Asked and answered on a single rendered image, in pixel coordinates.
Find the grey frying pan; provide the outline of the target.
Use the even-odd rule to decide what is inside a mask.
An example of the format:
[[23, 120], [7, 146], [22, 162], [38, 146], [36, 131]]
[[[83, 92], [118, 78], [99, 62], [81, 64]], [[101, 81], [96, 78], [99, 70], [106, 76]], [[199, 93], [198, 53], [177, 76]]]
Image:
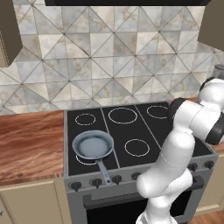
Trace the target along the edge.
[[112, 183], [103, 163], [103, 159], [114, 150], [114, 139], [110, 134], [102, 130], [84, 131], [74, 138], [72, 146], [78, 157], [97, 163], [107, 185]]

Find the black hob grey range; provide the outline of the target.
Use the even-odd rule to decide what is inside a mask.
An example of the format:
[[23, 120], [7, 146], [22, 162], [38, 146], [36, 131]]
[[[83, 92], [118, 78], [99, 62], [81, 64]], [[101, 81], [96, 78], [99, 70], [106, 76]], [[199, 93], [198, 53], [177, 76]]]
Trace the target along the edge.
[[[65, 111], [64, 183], [72, 224], [88, 224], [87, 210], [83, 206], [84, 195], [90, 194], [98, 200], [139, 193], [137, 180], [133, 180], [131, 174], [147, 172], [158, 160], [163, 143], [172, 130], [168, 119], [169, 106], [170, 103], [160, 101]], [[107, 185], [97, 163], [78, 157], [74, 152], [74, 138], [89, 130], [102, 130], [113, 137], [114, 150], [103, 159], [103, 163], [111, 180], [115, 175], [122, 176], [118, 185], [113, 181]], [[192, 176], [200, 175], [205, 182], [202, 189], [194, 190], [198, 196], [196, 209], [214, 169], [207, 169], [205, 162], [212, 160], [215, 165], [218, 158], [212, 147], [197, 138], [189, 162], [198, 165], [196, 171], [189, 170]], [[93, 179], [101, 179], [102, 184], [96, 188], [92, 185]], [[70, 187], [72, 182], [81, 182], [78, 192]]]

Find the black oven door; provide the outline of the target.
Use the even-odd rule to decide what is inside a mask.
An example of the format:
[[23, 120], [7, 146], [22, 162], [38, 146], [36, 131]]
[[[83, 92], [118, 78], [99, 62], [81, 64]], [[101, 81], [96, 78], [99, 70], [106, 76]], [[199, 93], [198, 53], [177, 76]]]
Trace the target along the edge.
[[[180, 210], [174, 208], [170, 210], [171, 216], [178, 224], [188, 224], [196, 212], [198, 196], [192, 192], [186, 208]], [[140, 201], [124, 203], [113, 206], [103, 206], [87, 210], [87, 224], [136, 224], [138, 216], [144, 211], [146, 205]]]

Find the black range hood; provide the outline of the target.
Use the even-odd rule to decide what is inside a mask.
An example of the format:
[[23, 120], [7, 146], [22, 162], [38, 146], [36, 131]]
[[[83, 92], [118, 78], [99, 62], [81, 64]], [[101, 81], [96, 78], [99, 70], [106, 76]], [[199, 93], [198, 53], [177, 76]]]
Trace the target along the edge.
[[45, 6], [207, 6], [212, 0], [44, 0]]

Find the beige base cupboard door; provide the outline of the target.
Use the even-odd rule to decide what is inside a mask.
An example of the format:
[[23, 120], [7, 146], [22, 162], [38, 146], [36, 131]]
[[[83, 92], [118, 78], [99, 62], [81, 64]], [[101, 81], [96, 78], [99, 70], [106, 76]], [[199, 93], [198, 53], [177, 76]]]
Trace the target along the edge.
[[63, 178], [0, 187], [0, 224], [72, 224]]

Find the beige base cupboard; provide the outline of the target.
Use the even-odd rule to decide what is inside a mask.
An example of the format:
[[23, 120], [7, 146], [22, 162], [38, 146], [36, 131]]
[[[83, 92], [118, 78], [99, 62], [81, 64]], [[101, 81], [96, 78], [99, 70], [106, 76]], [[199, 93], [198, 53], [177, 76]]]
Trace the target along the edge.
[[196, 215], [218, 212], [224, 209], [224, 153], [220, 154], [213, 174], [196, 210]]

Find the beige wall cupboard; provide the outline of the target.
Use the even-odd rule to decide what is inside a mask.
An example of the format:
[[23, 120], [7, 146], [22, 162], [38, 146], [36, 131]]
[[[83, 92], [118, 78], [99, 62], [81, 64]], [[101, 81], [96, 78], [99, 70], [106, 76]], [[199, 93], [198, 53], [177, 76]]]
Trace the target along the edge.
[[224, 52], [224, 0], [211, 0], [206, 6], [198, 41]]
[[12, 0], [0, 0], [0, 67], [9, 67], [23, 48]]

